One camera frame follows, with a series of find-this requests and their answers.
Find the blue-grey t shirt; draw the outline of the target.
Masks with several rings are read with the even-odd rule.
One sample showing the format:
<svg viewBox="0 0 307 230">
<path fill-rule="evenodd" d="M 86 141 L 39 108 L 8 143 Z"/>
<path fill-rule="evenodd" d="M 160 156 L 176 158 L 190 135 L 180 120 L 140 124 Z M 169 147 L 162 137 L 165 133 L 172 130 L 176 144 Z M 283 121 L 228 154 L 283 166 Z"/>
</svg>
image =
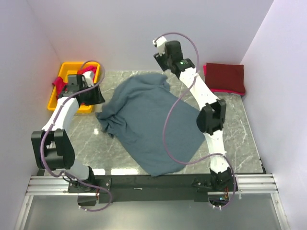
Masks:
<svg viewBox="0 0 307 230">
<path fill-rule="evenodd" d="M 184 168 L 205 140 L 196 125 L 199 111 L 170 92 L 167 76 L 131 76 L 114 91 L 96 117 L 102 130 L 115 136 L 151 176 Z"/>
</svg>

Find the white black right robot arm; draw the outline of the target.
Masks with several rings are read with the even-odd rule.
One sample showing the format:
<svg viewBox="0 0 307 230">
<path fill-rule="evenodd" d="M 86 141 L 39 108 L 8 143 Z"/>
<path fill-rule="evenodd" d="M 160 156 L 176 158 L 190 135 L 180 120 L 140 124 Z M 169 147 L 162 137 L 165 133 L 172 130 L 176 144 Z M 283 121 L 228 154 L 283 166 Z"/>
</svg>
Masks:
<svg viewBox="0 0 307 230">
<path fill-rule="evenodd" d="M 201 79 L 193 62 L 183 57 L 179 41 L 167 41 L 162 36 L 153 40 L 153 45 L 157 47 L 154 58 L 161 69 L 175 74 L 187 86 L 200 108 L 196 124 L 205 136 L 210 154 L 211 187 L 215 191 L 222 191 L 233 178 L 230 164 L 225 159 L 223 141 L 226 102 L 214 95 Z"/>
</svg>

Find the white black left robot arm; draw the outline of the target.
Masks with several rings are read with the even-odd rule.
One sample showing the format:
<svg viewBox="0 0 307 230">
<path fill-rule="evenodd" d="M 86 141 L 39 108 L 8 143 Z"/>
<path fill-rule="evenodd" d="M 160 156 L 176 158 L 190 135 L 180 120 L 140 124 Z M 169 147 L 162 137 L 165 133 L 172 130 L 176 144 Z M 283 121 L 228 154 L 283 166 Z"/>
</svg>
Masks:
<svg viewBox="0 0 307 230">
<path fill-rule="evenodd" d="M 95 176 L 91 167 L 76 160 L 67 129 L 81 105 L 105 102 L 99 85 L 94 83 L 94 76 L 93 71 L 69 75 L 51 118 L 41 130 L 31 134 L 38 168 L 45 169 L 53 177 L 66 176 L 76 181 L 86 193 L 97 187 Z"/>
</svg>

